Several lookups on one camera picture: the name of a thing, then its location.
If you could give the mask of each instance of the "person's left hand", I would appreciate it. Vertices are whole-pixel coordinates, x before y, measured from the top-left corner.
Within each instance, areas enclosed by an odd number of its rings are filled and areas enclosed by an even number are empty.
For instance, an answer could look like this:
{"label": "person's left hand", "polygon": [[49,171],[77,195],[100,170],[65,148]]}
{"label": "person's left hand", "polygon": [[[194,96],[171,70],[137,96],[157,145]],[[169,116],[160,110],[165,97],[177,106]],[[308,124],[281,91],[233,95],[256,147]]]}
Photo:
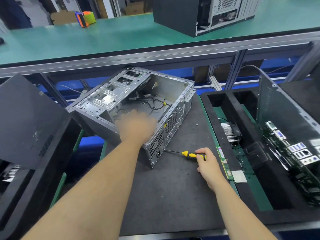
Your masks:
{"label": "person's left hand", "polygon": [[131,113],[122,114],[121,120],[117,120],[115,125],[120,132],[121,141],[130,140],[142,146],[150,139],[155,131],[157,120],[147,117],[145,113],[138,113],[132,110]]}

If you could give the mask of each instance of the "screwdriver handle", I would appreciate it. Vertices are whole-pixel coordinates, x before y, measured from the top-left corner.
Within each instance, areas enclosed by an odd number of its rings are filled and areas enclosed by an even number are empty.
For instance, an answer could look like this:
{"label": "screwdriver handle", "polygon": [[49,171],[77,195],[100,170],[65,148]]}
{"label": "screwdriver handle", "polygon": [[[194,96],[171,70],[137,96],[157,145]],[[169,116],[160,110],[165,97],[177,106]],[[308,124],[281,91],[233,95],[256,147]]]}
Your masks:
{"label": "screwdriver handle", "polygon": [[207,157],[204,153],[189,153],[188,151],[184,151],[181,154],[186,157],[193,157],[193,158],[196,158],[197,155],[200,155],[204,159],[204,161],[206,161],[206,159],[207,159]]}

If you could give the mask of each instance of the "person's left arm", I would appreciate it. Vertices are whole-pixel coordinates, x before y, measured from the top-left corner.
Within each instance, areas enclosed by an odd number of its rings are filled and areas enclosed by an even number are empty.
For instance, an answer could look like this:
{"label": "person's left arm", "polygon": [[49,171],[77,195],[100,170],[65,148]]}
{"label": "person's left arm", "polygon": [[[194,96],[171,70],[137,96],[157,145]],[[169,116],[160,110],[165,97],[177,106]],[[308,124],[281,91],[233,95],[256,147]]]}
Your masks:
{"label": "person's left arm", "polygon": [[156,121],[132,111],[117,125],[122,143],[67,192],[22,240],[119,238],[138,153],[154,132]]}

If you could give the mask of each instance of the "screwdriver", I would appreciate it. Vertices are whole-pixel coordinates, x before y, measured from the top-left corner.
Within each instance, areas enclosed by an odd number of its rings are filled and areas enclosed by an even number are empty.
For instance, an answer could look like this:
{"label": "screwdriver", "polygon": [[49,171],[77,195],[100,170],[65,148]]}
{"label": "screwdriver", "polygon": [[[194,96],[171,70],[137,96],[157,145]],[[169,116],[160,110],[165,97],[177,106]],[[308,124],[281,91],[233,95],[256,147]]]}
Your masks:
{"label": "screwdriver", "polygon": [[180,154],[182,154],[183,156],[185,156],[185,157],[193,157],[193,158],[195,158],[195,157],[197,157],[197,155],[200,155],[203,159],[204,159],[204,161],[207,159],[206,158],[206,155],[204,154],[204,153],[197,153],[197,154],[195,154],[195,153],[189,153],[188,151],[184,151],[184,152],[178,152],[178,151],[173,151],[173,150],[168,150],[168,149],[164,149],[166,152],[175,152],[175,153],[180,153]]}

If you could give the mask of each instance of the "green workbench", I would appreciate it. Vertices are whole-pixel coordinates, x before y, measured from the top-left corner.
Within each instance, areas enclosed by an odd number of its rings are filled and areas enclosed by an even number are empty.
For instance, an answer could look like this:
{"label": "green workbench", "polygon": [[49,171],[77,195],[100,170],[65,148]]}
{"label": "green workbench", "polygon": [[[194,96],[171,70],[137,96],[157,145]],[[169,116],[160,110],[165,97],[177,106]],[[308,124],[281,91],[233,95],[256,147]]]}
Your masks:
{"label": "green workbench", "polygon": [[232,37],[320,27],[320,0],[264,0],[254,19],[192,38],[154,23],[153,14],[100,19],[88,28],[78,23],[13,30],[2,35],[0,68],[8,64],[84,56]]}

